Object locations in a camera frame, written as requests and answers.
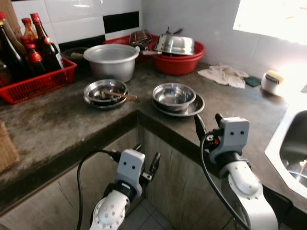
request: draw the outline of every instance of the red plastic basin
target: red plastic basin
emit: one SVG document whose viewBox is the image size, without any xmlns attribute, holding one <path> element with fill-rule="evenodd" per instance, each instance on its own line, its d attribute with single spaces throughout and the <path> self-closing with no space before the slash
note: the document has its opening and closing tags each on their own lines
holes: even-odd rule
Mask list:
<svg viewBox="0 0 307 230">
<path fill-rule="evenodd" d="M 158 71 L 168 75 L 185 75 L 191 73 L 205 53 L 205 46 L 199 42 L 195 42 L 194 49 L 195 54 L 190 56 L 154 56 L 154 65 Z"/>
</svg>

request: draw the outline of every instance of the concrete countertop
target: concrete countertop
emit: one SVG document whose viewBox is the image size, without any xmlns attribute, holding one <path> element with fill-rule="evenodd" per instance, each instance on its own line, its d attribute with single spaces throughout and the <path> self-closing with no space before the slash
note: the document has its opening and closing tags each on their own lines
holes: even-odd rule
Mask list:
<svg viewBox="0 0 307 230">
<path fill-rule="evenodd" d="M 206 68 L 208 65 L 205 63 L 199 63 L 197 66 L 197 70 Z M 205 108 L 200 115 L 207 130 L 217 128 L 214 119 L 216 113 L 222 113 L 226 117 L 240 116 L 249 120 L 251 125 L 244 156 L 250 160 L 253 172 L 264 185 L 288 197 L 297 208 L 307 213 L 307 199 L 285 185 L 264 154 L 288 106 L 282 98 L 263 93 L 259 87 L 246 86 L 241 90 L 218 85 L 201 77 L 196 71 L 179 77 L 164 75 L 155 70 L 152 61 L 148 61 L 136 66 L 132 80 L 127 83 L 129 92 L 137 95 L 140 101 L 127 101 L 116 109 L 102 111 L 89 107 L 83 101 L 84 87 L 95 81 L 95 78 L 88 71 L 77 72 L 76 75 L 77 81 L 74 84 L 32 100 L 17 105 L 8 105 L 0 101 L 0 120 L 5 122 L 21 155 L 21 161 L 17 165 L 0 175 L 0 194 L 4 195 L 0 201 L 2 214 L 14 203 L 25 198 L 26 194 L 50 180 L 55 173 L 74 166 L 85 154 L 76 153 L 76 158 L 69 161 L 68 157 L 65 158 L 66 152 L 71 151 L 71 159 L 71 156 L 74 156 L 73 148 L 87 142 L 97 133 L 101 133 L 102 137 L 106 137 L 108 132 L 118 132 L 119 135 L 120 132 L 137 124 L 136 113 L 159 124 L 158 129 L 171 130 L 195 147 L 198 146 L 193 117 L 170 117 L 152 106 L 153 88 L 166 82 L 186 84 L 205 99 Z M 197 159 L 198 155 L 198 152 L 191 152 L 190 158 Z M 50 162 L 57 164 L 51 170 L 42 173 L 40 169 Z M 30 175 L 35 173 L 40 174 L 40 179 L 31 180 L 33 177 Z M 18 183 L 19 187 L 21 184 L 30 184 L 27 192 L 14 190 Z"/>
</svg>

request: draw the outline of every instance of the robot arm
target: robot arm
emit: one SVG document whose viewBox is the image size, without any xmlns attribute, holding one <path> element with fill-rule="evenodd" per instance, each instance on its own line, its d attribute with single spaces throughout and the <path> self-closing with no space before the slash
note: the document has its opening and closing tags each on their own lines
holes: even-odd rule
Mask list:
<svg viewBox="0 0 307 230">
<path fill-rule="evenodd" d="M 248 160 L 241 158 L 249 122 L 239 117 L 223 118 L 220 114 L 215 119 L 219 129 L 209 133 L 199 115 L 195 116 L 195 124 L 199 139 L 206 138 L 203 149 L 220 168 L 223 196 L 249 229 L 277 230 L 277 218 L 263 195 L 262 184 L 250 169 Z"/>
<path fill-rule="evenodd" d="M 109 184 L 104 197 L 93 211 L 90 230 L 117 230 L 122 224 L 127 209 L 135 197 L 140 197 L 142 187 L 152 181 L 160 161 L 157 153 L 148 173 L 144 171 L 145 155 L 137 150 L 126 149 L 122 153 L 114 151 L 113 159 L 118 162 L 115 182 Z"/>
</svg>

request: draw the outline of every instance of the metal tray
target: metal tray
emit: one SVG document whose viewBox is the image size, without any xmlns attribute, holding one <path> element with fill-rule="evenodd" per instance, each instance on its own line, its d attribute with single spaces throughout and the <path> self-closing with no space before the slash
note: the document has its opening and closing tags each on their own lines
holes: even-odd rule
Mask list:
<svg viewBox="0 0 307 230">
<path fill-rule="evenodd" d="M 159 104 L 157 104 L 157 102 L 155 102 L 154 100 L 153 100 L 153 105 L 161 113 L 164 113 L 164 114 L 167 114 L 167 115 L 170 115 L 170 116 L 193 116 L 193 115 L 200 113 L 204 109 L 205 101 L 201 96 L 196 94 L 195 101 L 193 103 L 191 103 L 186 110 L 180 111 L 180 112 L 165 111 L 162 108 L 160 108 Z"/>
</svg>

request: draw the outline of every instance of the yellow sponge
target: yellow sponge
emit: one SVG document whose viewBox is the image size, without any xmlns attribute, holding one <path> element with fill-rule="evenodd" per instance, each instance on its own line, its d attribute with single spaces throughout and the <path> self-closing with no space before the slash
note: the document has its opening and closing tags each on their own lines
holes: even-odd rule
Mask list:
<svg viewBox="0 0 307 230">
<path fill-rule="evenodd" d="M 266 79 L 275 82 L 276 84 L 282 84 L 284 81 L 284 77 L 274 70 L 269 70 L 265 74 Z"/>
</svg>

